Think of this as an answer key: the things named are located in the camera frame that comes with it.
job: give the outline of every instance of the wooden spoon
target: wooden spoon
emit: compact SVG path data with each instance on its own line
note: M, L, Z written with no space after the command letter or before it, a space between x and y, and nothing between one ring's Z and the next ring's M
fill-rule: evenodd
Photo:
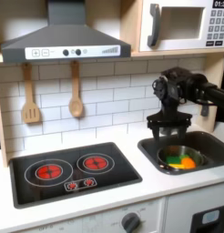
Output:
M72 62L72 99L69 110L73 117L80 117L83 113L83 104L79 98L79 63Z
M23 64L23 75L25 80L25 96L26 103L23 106L22 118L25 123L38 122L40 120L40 112L33 99L33 89L31 81L32 67L30 64Z

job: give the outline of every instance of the orange toy food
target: orange toy food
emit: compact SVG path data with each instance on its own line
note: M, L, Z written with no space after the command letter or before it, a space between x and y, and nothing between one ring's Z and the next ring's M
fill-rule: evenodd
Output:
M190 157L184 157L181 159L181 164L185 166L185 169L196 168L195 161Z

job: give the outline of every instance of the sink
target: sink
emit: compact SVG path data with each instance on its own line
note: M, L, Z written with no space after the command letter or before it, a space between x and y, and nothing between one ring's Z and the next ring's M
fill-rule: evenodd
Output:
M169 171L162 168L158 163L158 151L162 147L172 145L182 145L196 149L204 156L204 164L189 170ZM159 171L169 175L181 175L224 165L224 143L205 132L190 132L186 134L184 139L178 139L177 135L161 137L159 141L155 141L154 138L144 139L137 146Z

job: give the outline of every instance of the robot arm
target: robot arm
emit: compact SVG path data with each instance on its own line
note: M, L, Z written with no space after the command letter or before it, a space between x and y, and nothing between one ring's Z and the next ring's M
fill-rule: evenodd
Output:
M224 90L209 83L205 76L192 74L183 68L162 72L153 83L153 89L162 104L157 114L147 117L148 127L156 140L159 140L159 132L171 135L177 131L179 138L185 136L192 115L178 112L178 106L187 100L203 106L224 108Z

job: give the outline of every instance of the microwave door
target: microwave door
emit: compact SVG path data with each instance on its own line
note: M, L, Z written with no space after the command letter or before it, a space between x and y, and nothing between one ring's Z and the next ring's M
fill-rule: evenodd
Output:
M212 0L144 0L139 51L224 47L222 22L224 9L213 8Z

